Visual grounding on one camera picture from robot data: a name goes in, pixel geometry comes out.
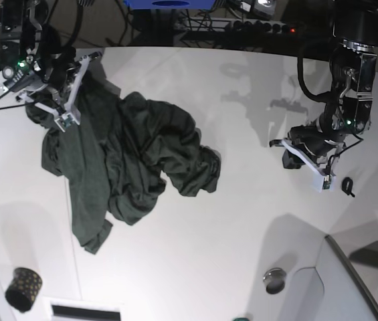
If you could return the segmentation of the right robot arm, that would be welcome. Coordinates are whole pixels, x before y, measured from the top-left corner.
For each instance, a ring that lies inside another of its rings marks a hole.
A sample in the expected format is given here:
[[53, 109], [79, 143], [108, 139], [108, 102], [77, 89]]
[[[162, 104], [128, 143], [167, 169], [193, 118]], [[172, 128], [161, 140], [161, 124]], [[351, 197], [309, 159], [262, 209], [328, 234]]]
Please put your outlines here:
[[66, 43], [50, 25], [56, 8], [47, 1], [2, 1], [0, 4], [0, 90], [14, 93], [20, 106], [36, 104], [49, 113], [74, 112], [75, 101], [96, 51], [77, 57], [74, 42], [84, 9], [93, 1], [77, 1], [76, 22]]

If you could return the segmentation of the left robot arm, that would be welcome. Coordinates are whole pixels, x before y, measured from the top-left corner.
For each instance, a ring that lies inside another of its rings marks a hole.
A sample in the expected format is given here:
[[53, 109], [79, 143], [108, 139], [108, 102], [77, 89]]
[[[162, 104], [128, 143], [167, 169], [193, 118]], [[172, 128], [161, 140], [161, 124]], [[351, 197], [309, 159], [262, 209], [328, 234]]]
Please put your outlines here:
[[316, 176], [317, 187], [329, 190], [335, 182], [335, 167], [350, 149], [348, 136], [362, 142], [371, 123], [373, 82], [378, 47], [378, 1], [333, 1], [331, 40], [336, 44], [329, 58], [332, 84], [328, 92], [313, 94], [304, 81], [305, 51], [329, 43], [314, 39], [299, 49], [298, 83], [304, 95], [323, 103], [324, 111], [312, 122], [292, 127], [286, 137], [271, 140], [271, 147], [284, 148], [285, 169], [306, 165]]

